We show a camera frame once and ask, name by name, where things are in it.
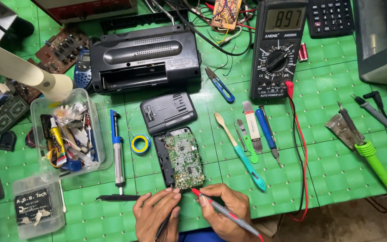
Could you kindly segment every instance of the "glue tube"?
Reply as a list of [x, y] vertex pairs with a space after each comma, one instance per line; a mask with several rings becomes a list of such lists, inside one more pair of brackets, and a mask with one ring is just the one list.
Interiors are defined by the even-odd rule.
[[56, 147], [56, 166], [60, 166], [63, 163], [67, 162], [67, 156], [65, 155], [64, 141], [62, 140], [61, 130], [56, 124], [55, 118], [50, 118], [52, 124], [50, 128], [50, 135], [52, 136], [53, 143]]

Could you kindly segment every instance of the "orange pcb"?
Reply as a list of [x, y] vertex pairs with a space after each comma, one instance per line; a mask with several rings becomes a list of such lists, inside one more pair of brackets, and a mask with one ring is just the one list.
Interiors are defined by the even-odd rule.
[[234, 30], [237, 24], [240, 6], [241, 0], [217, 0], [211, 25], [218, 28]]

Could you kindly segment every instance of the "clear plastic container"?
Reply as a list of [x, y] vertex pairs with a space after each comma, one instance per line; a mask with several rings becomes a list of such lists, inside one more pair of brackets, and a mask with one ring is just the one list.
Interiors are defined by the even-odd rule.
[[[59, 182], [47, 183], [40, 175], [17, 180], [13, 197], [20, 239], [55, 232], [65, 225]], [[42, 217], [37, 222], [38, 213]]]
[[[50, 164], [50, 160], [47, 158], [47, 149], [40, 148], [46, 147], [46, 139], [44, 138], [42, 127], [41, 127], [41, 114], [53, 114], [53, 110], [57, 106], [62, 105], [71, 105], [75, 102], [87, 102], [90, 114], [90, 122], [92, 131], [95, 137], [95, 150], [98, 156], [98, 162], [94, 162], [92, 166], [83, 166], [80, 171], [70, 172], [67, 175], [62, 175], [59, 169], [55, 169]], [[99, 116], [101, 118], [105, 118], [105, 103], [104, 99], [100, 95], [93, 95], [93, 99], [91, 99], [87, 93], [82, 88], [73, 89], [68, 93], [61, 93], [55, 96], [46, 96], [42, 98], [36, 99], [31, 104], [31, 116], [32, 116], [32, 124], [34, 127], [34, 137], [37, 145], [37, 158], [40, 163], [40, 175], [43, 180], [46, 182], [54, 182], [59, 179], [65, 179], [67, 177], [77, 176], [84, 173], [88, 173], [91, 171], [107, 169], [110, 167], [112, 161], [111, 159], [106, 159], [105, 157], [105, 149], [104, 149], [104, 140], [108, 140], [108, 132], [106, 122], [100, 122]]]

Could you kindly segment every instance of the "red probe tip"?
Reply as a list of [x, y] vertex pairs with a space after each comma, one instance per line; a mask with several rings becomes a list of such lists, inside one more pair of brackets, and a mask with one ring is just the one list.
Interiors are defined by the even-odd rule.
[[199, 197], [201, 192], [198, 190], [198, 189], [195, 189], [195, 188], [192, 188], [192, 192], [197, 196]]
[[294, 95], [294, 83], [287, 80], [285, 84], [288, 87], [288, 94], [292, 98], [292, 96]]

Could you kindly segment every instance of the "brown circuit board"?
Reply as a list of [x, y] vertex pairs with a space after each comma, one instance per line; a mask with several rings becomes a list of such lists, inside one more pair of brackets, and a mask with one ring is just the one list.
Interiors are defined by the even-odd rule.
[[79, 52], [89, 49], [89, 37], [78, 27], [66, 27], [56, 36], [44, 41], [45, 45], [35, 53], [40, 63], [28, 62], [53, 74], [64, 74], [72, 67]]
[[19, 93], [20, 96], [29, 105], [31, 105], [32, 101], [34, 101], [35, 99], [37, 99], [41, 95], [40, 90], [33, 88], [33, 87], [30, 87], [30, 86], [27, 86], [27, 85], [22, 84], [22, 83], [17, 82], [17, 81], [13, 81], [10, 78], [6, 79], [6, 83], [7, 82], [10, 82], [13, 84], [14, 89], [16, 89], [17, 93]]
[[217, 0], [211, 25], [234, 30], [237, 24], [240, 6], [241, 0]]

